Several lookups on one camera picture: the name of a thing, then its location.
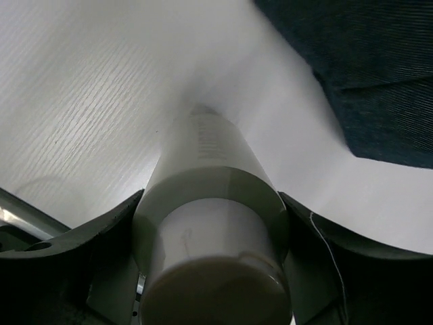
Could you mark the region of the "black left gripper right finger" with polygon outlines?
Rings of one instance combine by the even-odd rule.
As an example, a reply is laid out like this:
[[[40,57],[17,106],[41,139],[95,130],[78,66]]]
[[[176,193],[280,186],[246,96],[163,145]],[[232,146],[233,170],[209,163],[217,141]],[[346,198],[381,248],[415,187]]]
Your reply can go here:
[[[432,256],[359,235],[281,195],[297,324],[431,324]]]

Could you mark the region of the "dark blue canvas bag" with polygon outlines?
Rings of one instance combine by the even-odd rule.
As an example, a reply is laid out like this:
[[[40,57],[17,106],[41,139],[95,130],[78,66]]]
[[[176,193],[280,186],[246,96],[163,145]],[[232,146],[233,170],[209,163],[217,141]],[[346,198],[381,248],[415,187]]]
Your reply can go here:
[[[431,1],[257,1],[359,158],[432,167]]]

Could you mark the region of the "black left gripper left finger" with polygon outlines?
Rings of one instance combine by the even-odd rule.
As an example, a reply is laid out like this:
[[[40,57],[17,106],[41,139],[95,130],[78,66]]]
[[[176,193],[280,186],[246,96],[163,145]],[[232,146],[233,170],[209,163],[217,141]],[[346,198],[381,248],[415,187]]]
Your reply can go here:
[[[76,228],[1,192],[2,324],[138,324],[131,222],[142,192]]]

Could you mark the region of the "pale green cylindrical bottle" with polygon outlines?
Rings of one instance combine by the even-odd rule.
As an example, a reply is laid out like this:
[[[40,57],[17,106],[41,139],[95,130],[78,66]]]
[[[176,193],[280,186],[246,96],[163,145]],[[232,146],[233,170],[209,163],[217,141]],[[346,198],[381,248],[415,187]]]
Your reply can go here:
[[[240,130],[197,105],[170,128],[132,222],[141,324],[289,324],[284,203]]]

